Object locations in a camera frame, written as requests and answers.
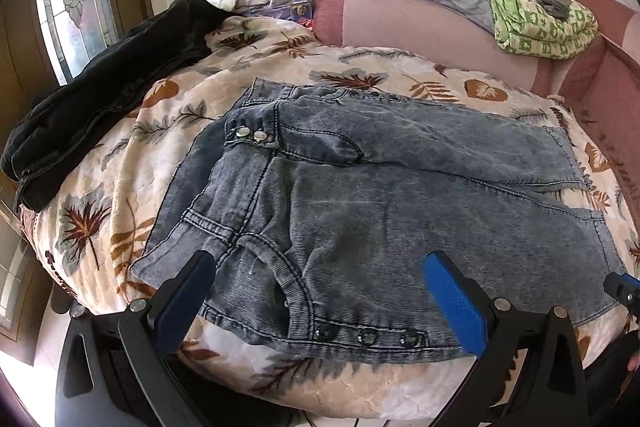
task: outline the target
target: blue gripper pad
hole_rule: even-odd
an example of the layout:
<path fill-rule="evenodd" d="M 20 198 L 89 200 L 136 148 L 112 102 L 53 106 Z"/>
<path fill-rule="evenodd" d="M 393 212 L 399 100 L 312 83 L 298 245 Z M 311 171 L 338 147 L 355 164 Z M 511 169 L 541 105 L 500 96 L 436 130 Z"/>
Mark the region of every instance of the blue gripper pad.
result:
<path fill-rule="evenodd" d="M 625 273 L 625 274 L 621 275 L 620 279 L 622 279 L 623 281 L 625 281 L 629 285 L 635 286 L 636 288 L 640 289 L 640 281 L 638 279 L 636 279 L 635 277 L 630 276 L 628 273 Z"/>
<path fill-rule="evenodd" d="M 456 277 L 443 264 L 438 254 L 430 253 L 422 264 L 424 283 L 436 299 L 449 326 L 463 349 L 480 357 L 488 343 L 484 317 L 458 285 Z"/>

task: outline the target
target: jeans seam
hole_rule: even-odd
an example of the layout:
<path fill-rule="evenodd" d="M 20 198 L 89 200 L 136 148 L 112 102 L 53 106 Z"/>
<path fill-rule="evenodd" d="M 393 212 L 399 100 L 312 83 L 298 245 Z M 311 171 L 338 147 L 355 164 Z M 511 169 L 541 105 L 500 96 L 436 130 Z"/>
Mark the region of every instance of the jeans seam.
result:
<path fill-rule="evenodd" d="M 362 152 L 362 149 L 360 149 L 360 147 L 358 147 L 358 145 L 356 144 L 356 142 L 354 142 L 351 138 L 346 137 L 343 134 L 339 134 L 333 131 L 321 131 L 321 130 L 314 130 L 314 129 L 300 129 L 299 127 L 294 127 L 292 125 L 287 125 L 286 123 L 282 123 L 282 122 L 278 122 L 279 126 L 284 127 L 285 129 L 290 129 L 293 131 L 298 131 L 304 134 L 328 134 L 329 136 L 335 136 L 338 138 L 342 138 L 343 140 L 345 140 L 346 142 L 348 142 L 353 148 L 355 148 L 358 151 L 358 156 L 360 156 L 360 158 L 364 158 L 364 153 Z"/>
<path fill-rule="evenodd" d="M 593 222 L 593 230 L 598 236 L 598 241 L 600 242 L 600 246 L 602 247 L 602 256 L 604 257 L 604 262 L 607 264 L 607 271 L 609 272 L 611 271 L 611 267 L 609 266 L 609 260 L 607 259 L 607 249 L 604 248 L 604 243 L 602 242 L 602 238 L 600 237 L 600 232 L 598 232 L 598 227 L 596 226 L 595 222 Z"/>
<path fill-rule="evenodd" d="M 203 220 L 204 222 L 209 221 L 210 219 L 207 219 L 205 216 L 203 216 L 201 213 L 199 212 L 195 212 L 194 210 L 191 210 L 191 212 L 189 212 L 190 209 L 187 208 L 187 210 L 185 211 L 185 214 L 189 213 L 188 215 L 183 216 L 183 220 L 186 221 L 187 223 L 190 223 L 191 225 L 193 225 L 194 227 L 196 227 L 197 229 L 202 230 L 203 232 L 209 233 L 210 235 L 213 235 L 214 237 L 217 237 L 219 239 L 221 239 L 223 241 L 223 243 L 225 245 L 228 245 L 229 242 L 233 241 L 234 236 L 236 235 L 236 231 L 233 229 L 229 229 L 228 227 L 220 227 L 222 229 L 228 230 L 231 233 L 231 237 L 230 238 L 226 238 L 224 235 L 222 235 L 219 232 L 216 232 L 216 230 L 212 228 L 208 228 L 206 226 L 203 226 L 201 223 L 198 222 L 198 220 L 194 219 L 193 217 L 191 217 L 191 214 L 195 214 L 196 216 L 198 216 L 201 220 Z"/>
<path fill-rule="evenodd" d="M 607 221 L 606 219 L 603 220 L 604 221 L 604 232 L 607 234 L 607 236 L 609 236 L 609 240 L 611 242 L 611 244 L 613 245 L 614 251 L 616 252 L 616 258 L 618 259 L 618 262 L 620 263 L 620 266 L 622 267 L 623 270 L 626 270 L 626 266 L 625 263 L 623 263 L 622 261 L 622 257 L 620 257 L 620 252 L 618 251 L 618 247 L 616 246 L 616 242 L 613 239 L 613 235 L 611 234 L 611 231 L 609 230 L 609 226 L 607 225 Z"/>
<path fill-rule="evenodd" d="M 548 185 L 558 185 L 559 183 L 572 183 L 579 184 L 580 180 L 567 180 L 565 178 L 552 181 L 552 182 L 502 182 L 504 185 L 517 185 L 518 187 L 546 187 Z"/>
<path fill-rule="evenodd" d="M 242 107 L 245 107 L 246 105 L 248 105 L 249 101 L 252 100 L 253 95 L 254 95 L 254 91 L 255 91 L 255 86 L 257 84 L 257 81 L 259 80 L 259 78 L 254 78 L 254 81 L 251 83 L 251 87 L 249 88 L 249 93 L 246 96 L 246 100 L 244 100 L 244 102 L 242 102 Z"/>
<path fill-rule="evenodd" d="M 291 151 L 289 149 L 284 149 L 284 147 L 282 147 L 280 149 L 280 151 L 282 153 L 284 153 L 284 154 L 289 155 L 289 156 L 295 156 L 296 158 L 302 158 L 304 160 L 309 160 L 312 163 L 321 164 L 321 165 L 333 165 L 335 167 L 346 167 L 346 166 L 351 165 L 349 163 L 336 163 L 336 162 L 330 162 L 330 161 L 325 161 L 325 160 L 320 161 L 320 160 L 318 160 L 316 158 L 311 158 L 310 156 L 305 156 L 305 155 L 297 153 L 295 151 Z"/>
<path fill-rule="evenodd" d="M 264 168 L 262 169 L 262 174 L 260 174 L 260 179 L 255 184 L 254 193 L 251 195 L 251 200 L 249 201 L 249 205 L 247 205 L 247 210 L 246 210 L 246 212 L 244 214 L 244 218 L 242 220 L 242 225 L 240 226 L 240 229 L 238 230 L 238 235 L 236 235 L 234 241 L 229 243 L 229 248 L 227 248 L 224 251 L 224 253 L 220 256 L 220 261 L 218 261 L 220 264 L 222 264 L 224 261 L 226 261 L 226 258 L 229 257 L 229 255 L 231 254 L 231 251 L 236 247 L 236 243 L 238 243 L 238 238 L 244 232 L 244 229 L 246 228 L 247 224 L 249 223 L 249 220 L 251 220 L 251 216 L 253 215 L 254 210 L 255 210 L 255 203 L 257 202 L 257 198 L 255 196 L 258 193 L 258 190 L 260 189 L 260 186 L 262 185 L 262 181 L 264 179 L 264 175 L 266 174 L 267 170 L 269 169 L 269 165 L 271 165 L 271 161 L 272 160 L 273 160 L 273 152 L 270 152 L 269 159 L 267 160 L 267 163 L 265 164 Z"/>
<path fill-rule="evenodd" d="M 196 210 L 193 210 L 192 208 L 188 208 L 187 210 L 191 210 L 191 212 L 193 214 L 196 214 L 197 216 L 199 216 L 203 221 L 207 221 L 213 227 L 217 227 L 217 228 L 223 229 L 223 230 L 228 230 L 231 233 L 236 233 L 236 230 L 234 230 L 232 227 L 228 227 L 226 225 L 223 225 L 222 223 L 219 223 L 216 220 L 213 220 L 210 217 L 207 217 L 204 214 L 201 214 L 200 212 L 197 212 Z"/>
<path fill-rule="evenodd" d="M 574 156 L 574 161 L 572 161 L 571 156 L 569 156 L 568 152 L 565 150 L 565 147 L 560 143 L 560 141 L 558 140 L 558 138 L 556 136 L 554 136 L 554 133 L 551 131 L 551 129 L 556 129 L 557 127 L 550 127 L 550 126 L 543 126 L 542 129 L 545 130 L 545 132 L 558 144 L 558 148 L 562 151 L 562 154 L 564 154 L 564 157 L 567 160 L 567 163 L 569 163 L 569 167 L 574 171 L 574 172 L 580 172 L 580 166 L 578 165 L 577 159 Z M 571 147 L 571 144 L 569 143 L 569 140 L 566 140 L 566 143 L 569 147 Z M 587 186 L 589 186 L 590 184 L 588 183 L 586 177 L 584 174 L 580 173 L 580 177 L 582 178 L 582 183 L 586 184 Z"/>
<path fill-rule="evenodd" d="M 283 261 L 284 264 L 286 264 L 287 269 L 289 270 L 290 274 L 293 275 L 294 279 L 298 282 L 298 284 L 302 289 L 302 293 L 305 296 L 306 307 L 309 310 L 309 324 L 306 327 L 306 333 L 310 337 L 313 336 L 316 319 L 314 316 L 313 299 L 311 298 L 311 293 L 309 292 L 309 288 L 306 287 L 305 280 L 302 277 L 300 277 L 300 275 L 296 272 L 295 267 L 292 265 L 291 261 L 287 259 L 287 257 L 280 251 L 280 249 L 277 248 L 269 239 L 262 237 L 261 235 L 255 232 L 246 232 L 242 234 L 242 236 L 245 236 L 245 235 L 249 235 L 250 237 L 255 237 L 259 241 L 265 243 L 267 247 L 269 247 L 271 251 L 273 251 L 273 253 L 276 254 L 276 257 L 278 257 L 281 261 Z"/>
<path fill-rule="evenodd" d="M 258 330 L 256 330 L 255 328 L 252 328 L 249 325 L 246 325 L 244 322 L 239 321 L 237 319 L 234 319 L 232 317 L 229 317 L 228 315 L 226 315 L 225 312 L 223 312 L 220 309 L 217 309 L 214 305 L 205 302 L 204 303 L 204 307 L 210 310 L 213 310 L 213 313 L 219 317 L 224 318 L 225 320 L 232 322 L 238 326 L 240 326 L 241 328 L 244 328 L 248 331 L 251 331 L 252 333 L 255 333 L 257 335 L 260 335 L 261 337 L 265 338 L 265 339 L 269 339 L 270 341 L 277 341 L 277 342 L 283 342 L 283 343 L 291 343 L 291 344 L 308 344 L 308 345 L 313 345 L 313 346 L 320 346 L 320 347 L 332 347 L 332 346 L 338 346 L 338 347 L 363 347 L 360 344 L 347 344 L 347 343 L 341 343 L 341 342 L 335 342 L 335 341 L 331 341 L 331 342 L 321 342 L 321 341 L 314 341 L 314 340 L 307 340 L 307 339 L 288 339 L 285 337 L 274 337 L 273 335 L 269 335 L 268 333 L 262 333 Z M 450 345 L 450 346 L 433 346 L 433 347 L 429 347 L 429 346 L 424 346 L 424 347 L 417 347 L 417 348 L 412 348 L 414 351 L 438 351 L 441 349 L 458 349 L 461 348 L 462 346 L 460 344 L 455 344 L 455 345 Z M 406 353 L 409 351 L 409 349 L 406 349 L 405 347 L 375 347 L 375 346 L 369 346 L 366 348 L 367 350 L 372 350 L 372 351 L 382 351 L 382 352 L 395 352 L 395 353 Z"/>
<path fill-rule="evenodd" d="M 378 326 L 371 326 L 371 325 L 353 325 L 353 324 L 349 324 L 349 323 L 344 323 L 344 322 L 338 322 L 338 321 L 331 321 L 331 320 L 325 320 L 325 319 L 318 319 L 318 322 L 323 322 L 323 323 L 327 323 L 327 324 L 335 324 L 337 326 L 342 326 L 343 328 L 350 328 L 350 329 L 354 329 L 354 330 L 363 330 L 363 329 L 371 329 L 371 330 L 376 330 L 376 331 L 386 331 L 387 333 L 404 333 L 405 331 L 415 331 L 416 333 L 419 333 L 420 335 L 424 336 L 424 345 L 425 347 L 429 346 L 429 332 L 427 330 L 423 330 L 417 327 L 412 327 L 412 328 L 398 328 L 398 329 L 390 329 L 390 328 L 381 328 Z"/>
<path fill-rule="evenodd" d="M 492 185 L 491 183 L 486 183 L 486 182 L 482 182 L 480 180 L 476 180 L 474 178 L 468 178 L 466 176 L 462 176 L 463 178 L 465 178 L 465 180 L 469 180 L 470 182 L 473 183 L 477 183 L 479 185 L 484 185 L 485 187 L 488 188 L 492 188 L 493 190 L 496 190 L 498 192 L 504 192 L 506 194 L 510 194 L 511 196 L 516 196 L 517 198 L 521 198 L 523 200 L 529 200 L 531 201 L 533 204 L 536 204 L 537 206 L 541 206 L 542 208 L 548 208 L 550 210 L 556 210 L 558 212 L 562 212 L 563 214 L 568 214 L 569 216 L 575 217 L 575 219 L 581 219 L 583 221 L 604 221 L 604 215 L 602 215 L 602 217 L 582 217 L 582 216 L 577 216 L 576 214 L 569 212 L 567 210 L 564 210 L 562 208 L 558 208 L 556 206 L 551 206 L 548 204 L 544 204 L 541 203 L 540 201 L 536 201 L 534 198 L 530 198 L 524 194 L 520 194 L 519 192 L 514 192 L 513 190 L 509 190 L 508 188 L 502 188 L 502 187 L 497 187 L 496 185 Z"/>
<path fill-rule="evenodd" d="M 247 107 L 249 105 L 262 105 L 265 103 L 276 102 L 277 98 L 248 98 L 243 104 L 242 107 Z"/>

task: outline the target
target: belt loop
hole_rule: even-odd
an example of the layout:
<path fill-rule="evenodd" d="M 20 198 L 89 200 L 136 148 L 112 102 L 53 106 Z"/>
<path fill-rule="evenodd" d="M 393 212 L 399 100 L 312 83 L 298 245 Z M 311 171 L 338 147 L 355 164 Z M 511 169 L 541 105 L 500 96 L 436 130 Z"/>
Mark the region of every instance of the belt loop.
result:
<path fill-rule="evenodd" d="M 284 87 L 282 87 L 282 90 L 280 91 L 280 95 L 278 96 L 278 99 L 288 100 L 289 98 L 291 98 L 294 87 L 295 86 L 293 86 L 292 84 L 285 84 Z"/>

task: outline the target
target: floral bedspread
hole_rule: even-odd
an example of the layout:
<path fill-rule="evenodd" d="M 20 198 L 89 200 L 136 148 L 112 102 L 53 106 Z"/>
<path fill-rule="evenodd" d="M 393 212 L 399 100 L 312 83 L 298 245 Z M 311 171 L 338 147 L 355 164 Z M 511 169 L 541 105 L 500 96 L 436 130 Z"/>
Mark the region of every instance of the floral bedspread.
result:
<path fill-rule="evenodd" d="M 129 265 L 142 254 L 194 138 L 256 77 L 393 92 L 561 127 L 593 187 L 549 197 L 603 211 L 626 269 L 636 269 L 640 248 L 616 178 L 562 100 L 545 100 L 484 73 L 447 69 L 400 50 L 324 46 L 306 28 L 281 20 L 232 17 L 208 43 L 210 57 L 153 85 L 142 107 L 104 136 L 46 210 L 24 216 L 50 275 L 95 314 L 121 311 L 153 294 L 129 275 Z M 617 307 L 576 330 L 584 364 L 623 328 L 636 325 Z M 245 344 L 202 318 L 194 321 L 180 353 L 202 374 L 244 393 L 325 416 L 382 419 L 436 416 L 474 360 L 371 366 L 296 359 Z"/>

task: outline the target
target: jeans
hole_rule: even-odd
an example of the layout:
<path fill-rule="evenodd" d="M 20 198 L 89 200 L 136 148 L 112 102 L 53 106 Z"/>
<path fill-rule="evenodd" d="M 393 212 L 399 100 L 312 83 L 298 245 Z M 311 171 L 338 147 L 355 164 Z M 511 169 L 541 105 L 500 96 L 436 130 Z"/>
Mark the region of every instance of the jeans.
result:
<path fill-rule="evenodd" d="M 623 266 L 602 213 L 544 194 L 589 186 L 556 128 L 256 80 L 196 139 L 130 272 L 158 287 L 207 250 L 201 313 L 249 344 L 437 362 L 464 351 L 422 281 L 433 250 L 524 311 L 560 304 L 579 325 L 614 305 L 602 282 Z"/>

